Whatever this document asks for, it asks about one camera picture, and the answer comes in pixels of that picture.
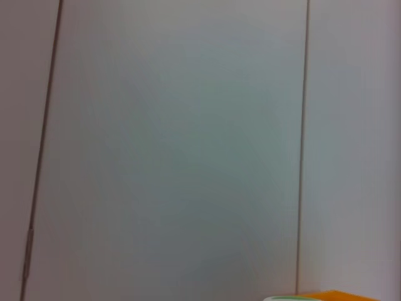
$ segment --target white surface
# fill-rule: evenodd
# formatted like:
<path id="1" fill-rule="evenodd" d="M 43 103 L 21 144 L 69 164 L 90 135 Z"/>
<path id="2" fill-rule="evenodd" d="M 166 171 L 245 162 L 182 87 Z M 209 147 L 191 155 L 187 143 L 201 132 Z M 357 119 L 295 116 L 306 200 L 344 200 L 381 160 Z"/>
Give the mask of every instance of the white surface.
<path id="1" fill-rule="evenodd" d="M 311 1 L 302 292 L 400 300 L 399 2 Z"/>
<path id="2" fill-rule="evenodd" d="M 27 301 L 293 293 L 306 1 L 65 1 Z"/>
<path id="3" fill-rule="evenodd" d="M 0 300 L 19 297 L 57 5 L 0 1 Z"/>

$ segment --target white door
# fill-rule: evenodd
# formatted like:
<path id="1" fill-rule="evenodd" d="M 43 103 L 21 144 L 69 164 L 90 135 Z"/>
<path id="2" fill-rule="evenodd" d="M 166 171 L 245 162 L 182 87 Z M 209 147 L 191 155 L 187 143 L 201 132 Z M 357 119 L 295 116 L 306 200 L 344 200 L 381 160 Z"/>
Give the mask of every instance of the white door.
<path id="1" fill-rule="evenodd" d="M 0 0 L 0 300 L 17 301 L 58 0 Z"/>
<path id="2" fill-rule="evenodd" d="M 26 300 L 294 293 L 306 1 L 65 1 Z"/>

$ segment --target orange object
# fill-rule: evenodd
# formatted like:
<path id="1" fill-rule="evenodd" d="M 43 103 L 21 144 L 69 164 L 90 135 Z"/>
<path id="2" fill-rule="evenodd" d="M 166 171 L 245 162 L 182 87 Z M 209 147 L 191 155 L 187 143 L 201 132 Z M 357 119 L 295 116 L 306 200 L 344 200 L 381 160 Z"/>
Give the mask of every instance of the orange object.
<path id="1" fill-rule="evenodd" d="M 311 293 L 303 295 L 303 297 L 315 298 L 322 301 L 379 301 L 376 299 L 352 295 L 350 293 L 339 292 L 337 290 L 330 290 L 328 292 Z"/>

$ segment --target vertical line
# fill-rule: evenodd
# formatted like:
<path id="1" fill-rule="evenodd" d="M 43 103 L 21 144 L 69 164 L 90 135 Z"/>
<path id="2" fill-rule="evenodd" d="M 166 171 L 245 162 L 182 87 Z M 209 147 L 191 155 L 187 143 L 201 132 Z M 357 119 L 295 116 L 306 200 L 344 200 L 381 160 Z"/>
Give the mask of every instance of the vertical line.
<path id="1" fill-rule="evenodd" d="M 302 193 L 303 193 L 303 162 L 305 144 L 305 115 L 306 115 L 306 85 L 308 83 L 308 59 L 309 59 L 309 22 L 310 22 L 310 0 L 306 0 L 306 28 L 305 28 L 305 57 L 303 67 L 303 91 L 302 91 L 302 113 L 301 113 L 301 144 L 299 150 L 299 186 L 298 186 L 298 234 L 296 242 L 296 276 L 295 294 L 299 294 L 300 278 L 300 251 L 301 251 L 301 218 L 302 218 Z"/>
<path id="2" fill-rule="evenodd" d="M 58 11 L 57 11 L 57 19 L 56 19 L 56 28 L 55 28 L 55 35 L 53 39 L 53 49 L 51 52 L 51 61 L 50 61 L 50 70 L 49 70 L 49 77 L 48 77 L 48 87 L 46 91 L 46 101 L 44 103 L 44 114 L 43 114 L 43 123 L 42 123 L 42 131 L 41 131 L 41 138 L 40 138 L 40 145 L 39 145 L 39 154 L 38 154 L 38 161 L 36 164 L 36 174 L 35 174 L 35 183 L 33 189 L 33 197 L 31 203 L 31 216 L 29 218 L 29 229 L 28 233 L 33 231 L 34 228 L 34 217 L 36 211 L 36 203 L 38 202 L 38 188 L 39 188 L 39 181 L 41 175 L 41 166 L 43 160 L 43 149 L 44 149 L 44 138 L 46 135 L 47 129 L 47 122 L 48 122 L 48 115 L 49 115 L 49 103 L 50 103 L 50 95 L 51 95 L 51 87 L 53 86 L 53 74 L 55 70 L 55 61 L 56 61 L 56 50 L 58 45 L 58 38 L 60 32 L 60 23 L 61 23 L 61 11 L 63 9 L 63 0 L 59 0 L 58 2 Z M 19 300 L 23 301 L 25 298 L 26 292 L 26 284 L 28 282 L 27 277 L 23 277 L 22 284 L 21 284 L 21 292 L 19 295 Z"/>

